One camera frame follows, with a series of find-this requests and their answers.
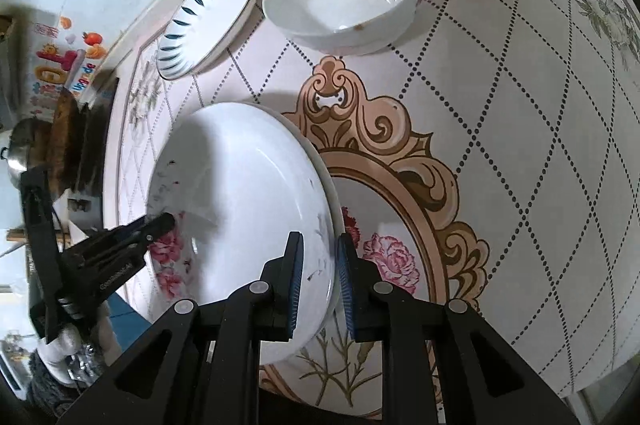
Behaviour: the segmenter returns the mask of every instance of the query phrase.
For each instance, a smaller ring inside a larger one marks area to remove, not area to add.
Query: patterned tablecloth
[[[120,85],[119,223],[145,213],[182,118],[264,104],[316,145],[358,252],[383,277],[423,299],[466,299],[567,395],[640,347],[639,46],[624,0],[424,0],[394,46],[341,58],[284,39],[258,2],[206,73],[164,82],[157,42],[141,50]],[[127,295],[150,320],[167,307],[150,267]],[[262,383],[377,416],[380,370],[380,345],[354,344],[338,310]]]

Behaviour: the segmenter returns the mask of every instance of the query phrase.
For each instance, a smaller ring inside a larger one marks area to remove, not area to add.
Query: plate
[[[184,0],[159,41],[156,65],[175,80],[205,68],[238,35],[256,0]]]
[[[198,304],[225,299],[281,257],[291,230],[305,242],[298,323],[289,342],[264,342],[260,363],[283,360],[321,328],[335,283],[334,228],[322,182],[292,133],[247,104],[186,117],[156,161],[147,213],[176,228],[149,247],[160,290]]]
[[[283,126],[289,129],[290,133],[293,134],[300,145],[302,145],[302,148],[305,150],[306,155],[309,157],[309,160],[311,160],[311,163],[314,165],[316,172],[318,173],[318,177],[320,178],[320,181],[322,183],[322,188],[324,189],[324,193],[326,194],[326,199],[329,203],[329,211],[331,212],[331,221],[334,224],[334,236],[345,233],[346,229],[344,228],[344,217],[342,217],[342,205],[340,204],[340,199],[338,198],[338,191],[335,189],[334,180],[332,179],[331,174],[329,174],[329,170],[320,157],[320,153],[318,152],[318,150],[308,140],[308,138],[302,136],[300,129],[297,128],[297,126],[292,121],[290,121],[289,118],[265,106],[256,105],[256,107],[266,113],[269,113]],[[334,289],[331,294],[331,299],[329,300],[329,306],[326,309],[324,321],[322,322],[321,326],[322,328],[326,324],[327,319],[331,318],[331,316],[333,315],[334,310],[338,305],[338,300],[340,300],[339,275],[340,273],[336,268]]]

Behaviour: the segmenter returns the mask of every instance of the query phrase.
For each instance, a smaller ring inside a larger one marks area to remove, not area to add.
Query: brown ornate frame pattern
[[[395,98],[368,98],[362,79],[333,56],[314,67],[295,112],[283,115],[318,149],[332,177],[359,182],[393,207],[414,239],[430,300],[445,303],[458,297],[477,310],[489,246],[466,223],[456,221],[458,183],[431,155],[433,133],[412,131],[406,108]],[[455,293],[450,280],[457,281]],[[263,368],[262,385],[301,401],[277,366]]]

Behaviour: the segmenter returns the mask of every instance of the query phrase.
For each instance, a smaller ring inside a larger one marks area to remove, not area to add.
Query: red flower
[[[349,209],[342,207],[342,218],[344,219],[344,228],[351,234],[354,248],[358,248],[360,244],[360,230],[356,223],[356,218],[349,215]]]
[[[420,280],[420,272],[415,266],[414,256],[411,252],[392,235],[377,233],[364,243],[363,259],[375,262],[380,272],[380,277],[404,288],[411,295],[415,292],[415,285]]]
[[[149,245],[149,252],[151,253],[151,257],[160,264],[168,264],[170,261],[180,259],[180,252],[183,246],[184,243],[180,237],[180,230],[176,222],[173,230],[167,232],[155,243]]]
[[[182,278],[174,272],[173,268],[162,268],[156,273],[160,290],[169,299],[173,299],[180,295],[180,287],[182,285]]]

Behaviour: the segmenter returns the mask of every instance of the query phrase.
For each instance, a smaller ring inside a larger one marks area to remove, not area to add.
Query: pot
[[[11,183],[19,188],[20,174],[46,163],[51,123],[37,118],[18,122],[9,138],[9,147],[2,147],[0,158],[6,160]]]

